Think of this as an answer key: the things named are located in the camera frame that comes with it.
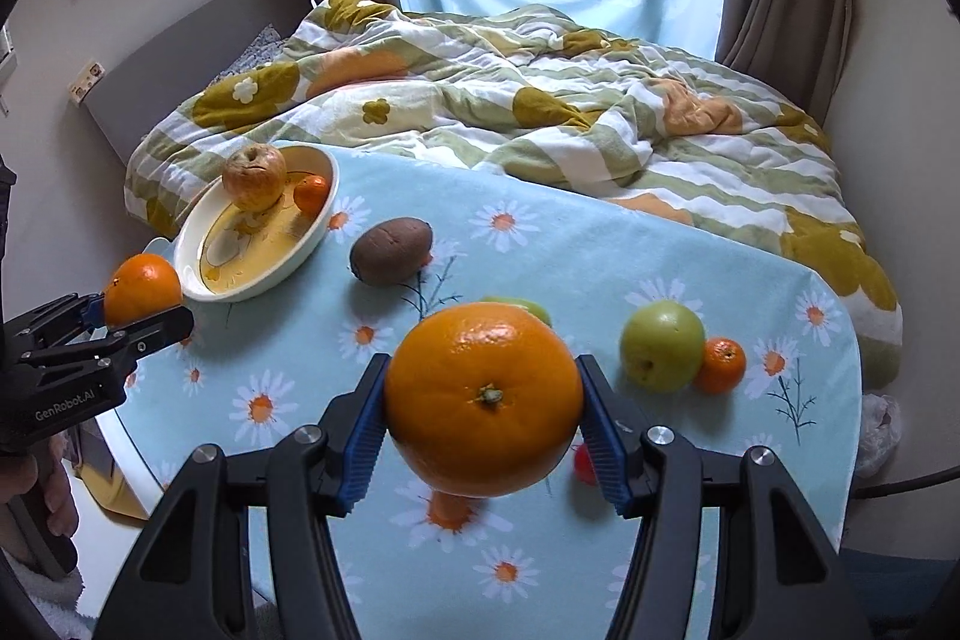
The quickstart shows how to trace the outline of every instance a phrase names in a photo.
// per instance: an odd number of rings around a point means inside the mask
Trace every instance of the orange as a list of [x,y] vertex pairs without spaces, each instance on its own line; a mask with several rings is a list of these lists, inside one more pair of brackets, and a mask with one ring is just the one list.
[[704,393],[726,393],[743,380],[746,371],[743,348],[726,336],[714,336],[704,345],[704,363],[693,384]]
[[400,455],[435,490],[485,498],[546,477],[583,412],[570,351],[511,304],[475,302],[419,322],[397,347],[384,384]]
[[323,205],[325,205],[326,198],[329,195],[330,184],[325,177],[306,175],[303,180],[296,183],[294,204],[301,213],[309,215],[310,218],[315,218],[320,215],[320,210],[323,210]]
[[165,258],[140,253],[126,259],[104,289],[104,319],[119,328],[181,304],[176,271]]

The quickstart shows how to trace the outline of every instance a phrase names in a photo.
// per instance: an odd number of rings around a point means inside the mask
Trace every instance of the table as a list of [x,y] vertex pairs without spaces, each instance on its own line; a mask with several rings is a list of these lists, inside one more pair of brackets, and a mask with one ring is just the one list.
[[[250,301],[191,304],[197,328],[189,343],[138,367],[118,414],[160,485],[200,443],[217,442],[231,455],[315,422],[424,311],[454,297],[515,296],[546,307],[571,351],[597,357],[656,423],[717,451],[773,448],[838,544],[859,434],[859,360],[846,311],[814,272],[578,194],[329,149],[342,182],[336,227],[317,251]],[[434,229],[422,301],[403,287],[364,286],[349,272],[352,241],[402,215]],[[619,377],[624,322],[666,297],[696,311],[708,335],[744,346],[747,377],[729,396],[648,394]],[[604,635],[637,522],[617,518],[598,489],[573,477],[572,452],[539,485],[477,504],[459,530],[429,521],[427,494],[388,437],[367,499],[346,520],[330,521],[363,637]],[[705,512],[688,638],[707,635],[716,527],[716,511]],[[501,563],[512,569],[498,570]],[[251,517],[251,571],[257,590],[272,595],[260,512]]]

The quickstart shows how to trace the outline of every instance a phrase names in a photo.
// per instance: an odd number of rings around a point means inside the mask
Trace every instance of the power outlet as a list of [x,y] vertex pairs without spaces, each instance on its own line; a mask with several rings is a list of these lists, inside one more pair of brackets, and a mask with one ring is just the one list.
[[80,102],[90,92],[90,88],[100,82],[100,78],[106,73],[107,71],[99,63],[90,61],[77,78],[70,83],[70,100],[75,105],[80,106]]

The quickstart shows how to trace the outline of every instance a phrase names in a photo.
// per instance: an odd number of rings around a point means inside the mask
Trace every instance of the plastic bag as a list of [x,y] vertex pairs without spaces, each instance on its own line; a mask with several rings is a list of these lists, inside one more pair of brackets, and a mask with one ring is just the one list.
[[904,418],[892,396],[863,395],[860,444],[856,449],[856,477],[872,477],[890,458],[904,433]]

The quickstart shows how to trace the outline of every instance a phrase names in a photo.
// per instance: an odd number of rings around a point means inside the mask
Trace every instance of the screw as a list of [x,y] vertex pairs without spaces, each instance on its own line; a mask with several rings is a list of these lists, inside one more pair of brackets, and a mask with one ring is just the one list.
[[198,464],[208,464],[210,461],[213,461],[214,458],[217,458],[217,446],[200,445],[199,448],[194,449],[190,458]]
[[301,426],[294,432],[294,439],[301,445],[313,445],[313,443],[317,442],[321,437],[323,437],[323,432],[320,431],[319,426]]
[[656,445],[669,445],[673,442],[673,429],[665,426],[651,426],[647,429],[647,439]]
[[758,466],[768,467],[776,461],[776,456],[769,448],[750,448],[750,461]]

